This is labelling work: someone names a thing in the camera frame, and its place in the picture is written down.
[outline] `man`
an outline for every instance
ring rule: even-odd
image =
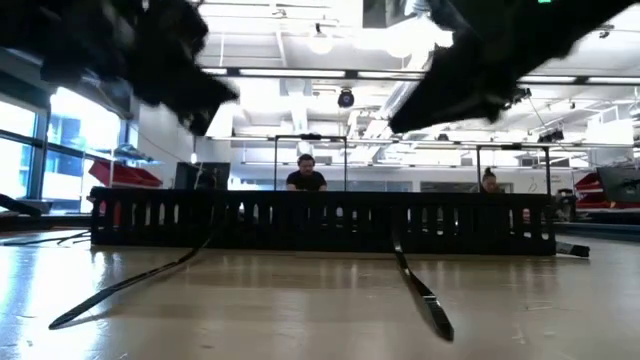
[[[316,161],[309,154],[298,158],[298,171],[287,177],[287,190],[290,191],[327,191],[327,181],[317,171],[313,171]]]

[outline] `red machine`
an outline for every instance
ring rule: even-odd
[[[575,184],[582,213],[639,213],[640,171],[598,168]]]
[[[118,163],[113,164],[111,175],[111,163],[106,160],[94,161],[89,173],[107,187],[117,188],[146,188],[159,189],[162,181],[144,169],[132,168]],[[106,204],[100,204],[100,212],[104,213]],[[120,219],[120,205],[114,209],[114,221]]]

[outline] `woman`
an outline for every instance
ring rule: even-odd
[[[491,171],[491,168],[486,168],[484,171],[484,175],[482,175],[482,187],[480,188],[480,192],[483,193],[501,193],[500,187],[498,186],[498,178],[496,174]]]

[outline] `wooden floor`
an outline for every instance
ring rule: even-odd
[[[413,260],[456,331],[438,338],[389,259],[221,254],[48,324],[183,250],[0,247],[0,359],[633,360],[640,246],[565,239],[591,260]]]

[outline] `fluorescent light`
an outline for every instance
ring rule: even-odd
[[[576,81],[575,76],[546,76],[546,75],[528,75],[518,80],[524,83],[572,83]]]
[[[513,145],[512,142],[500,142],[500,141],[462,141],[462,145],[472,145],[472,146],[508,146]]]
[[[240,164],[242,165],[273,165],[272,162],[267,162],[267,161],[243,161]]]
[[[225,68],[205,68],[204,72],[214,75],[227,75],[227,69]]]
[[[393,140],[388,139],[353,139],[348,140],[349,144],[365,144],[365,145],[385,145],[393,144]]]
[[[333,139],[320,139],[320,140],[315,140],[315,139],[300,139],[300,138],[280,138],[278,139],[278,141],[282,142],[332,142]]]
[[[441,47],[453,46],[453,31],[440,30],[435,34],[436,44]]]
[[[568,145],[560,148],[554,147],[550,151],[565,151],[565,152],[586,152],[589,149],[632,149],[633,145],[617,145],[617,146],[603,146],[604,144],[581,144],[580,146]]]
[[[307,46],[318,55],[326,55],[333,50],[333,37],[331,34],[317,33],[314,29],[307,39]]]
[[[407,167],[406,165],[403,165],[403,164],[369,164],[367,166],[371,166],[371,167],[389,167],[389,168]]]
[[[599,85],[640,85],[639,77],[606,77],[606,76],[590,76],[587,80],[588,84]]]
[[[337,70],[289,70],[289,69],[240,69],[240,75],[297,78],[344,78],[346,71]]]
[[[453,141],[438,141],[438,140],[415,140],[411,141],[415,145],[455,145]]]
[[[419,81],[424,77],[422,71],[358,71],[360,79],[394,79]]]
[[[228,137],[211,137],[211,140],[220,141],[269,141],[265,136],[228,136]]]

